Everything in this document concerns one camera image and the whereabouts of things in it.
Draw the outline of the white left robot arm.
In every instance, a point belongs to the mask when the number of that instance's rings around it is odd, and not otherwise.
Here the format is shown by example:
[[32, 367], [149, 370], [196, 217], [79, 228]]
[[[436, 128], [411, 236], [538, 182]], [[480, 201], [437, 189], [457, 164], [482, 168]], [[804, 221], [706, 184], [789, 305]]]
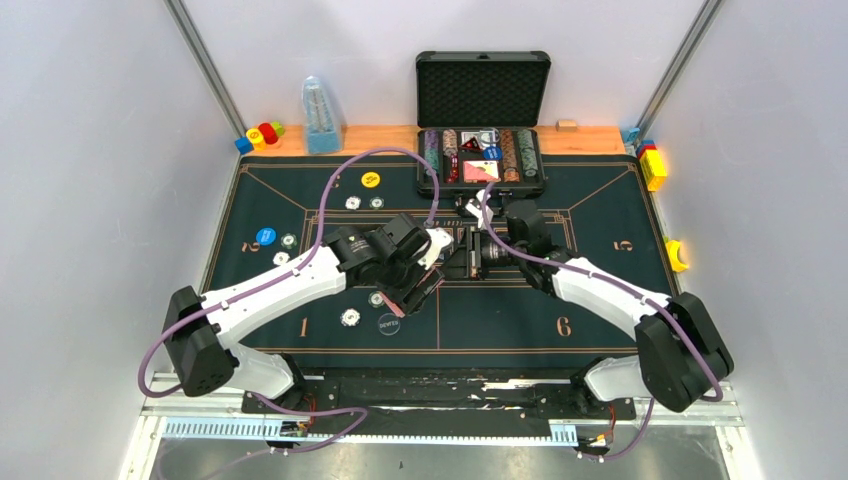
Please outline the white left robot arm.
[[402, 213], [383, 225], [344, 226], [309, 251], [253, 278], [198, 294], [171, 295], [164, 346], [188, 397], [221, 387], [258, 393], [283, 413], [298, 411], [306, 386], [288, 354], [243, 345], [260, 327], [315, 300], [357, 286], [376, 289], [392, 313], [420, 310], [443, 282], [439, 256], [453, 244], [442, 228], [426, 228]]

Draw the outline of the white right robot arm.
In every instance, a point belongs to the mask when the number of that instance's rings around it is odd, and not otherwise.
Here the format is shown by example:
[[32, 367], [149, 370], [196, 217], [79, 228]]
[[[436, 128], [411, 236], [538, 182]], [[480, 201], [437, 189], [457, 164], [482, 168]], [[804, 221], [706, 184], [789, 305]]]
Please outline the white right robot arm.
[[577, 413], [596, 417], [612, 401], [631, 397], [651, 397], [674, 412], [697, 400], [722, 399], [719, 383], [735, 363], [699, 297], [638, 287], [556, 245], [532, 200], [506, 205], [504, 236], [495, 234], [494, 212], [480, 198], [460, 202], [458, 210], [477, 224], [461, 234], [443, 264], [447, 278], [482, 280], [494, 267], [515, 266], [532, 288], [593, 313], [634, 340], [636, 354], [595, 359], [572, 376]]

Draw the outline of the blue small blind button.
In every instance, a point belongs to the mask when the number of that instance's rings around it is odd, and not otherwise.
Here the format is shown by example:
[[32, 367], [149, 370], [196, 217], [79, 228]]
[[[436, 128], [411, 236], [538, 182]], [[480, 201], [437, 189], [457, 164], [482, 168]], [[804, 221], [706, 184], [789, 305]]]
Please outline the blue small blind button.
[[277, 238], [277, 232], [271, 227], [261, 228], [255, 235], [255, 242], [260, 246], [272, 245]]

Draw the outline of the yellow big blind button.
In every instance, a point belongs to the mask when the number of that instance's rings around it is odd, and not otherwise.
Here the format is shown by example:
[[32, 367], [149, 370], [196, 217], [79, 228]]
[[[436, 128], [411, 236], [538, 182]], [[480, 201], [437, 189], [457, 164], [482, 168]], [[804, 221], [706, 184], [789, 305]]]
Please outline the yellow big blind button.
[[361, 184], [368, 189], [376, 188], [381, 183], [381, 176], [374, 171], [364, 173], [360, 178]]

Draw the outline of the white-blue poker chip stack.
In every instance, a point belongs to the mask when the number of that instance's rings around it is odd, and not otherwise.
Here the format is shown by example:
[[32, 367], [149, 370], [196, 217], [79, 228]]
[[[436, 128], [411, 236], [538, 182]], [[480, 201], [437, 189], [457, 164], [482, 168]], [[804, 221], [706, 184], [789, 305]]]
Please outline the white-blue poker chip stack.
[[340, 323], [345, 327], [355, 327], [360, 320], [360, 312], [353, 308], [346, 309], [340, 316]]

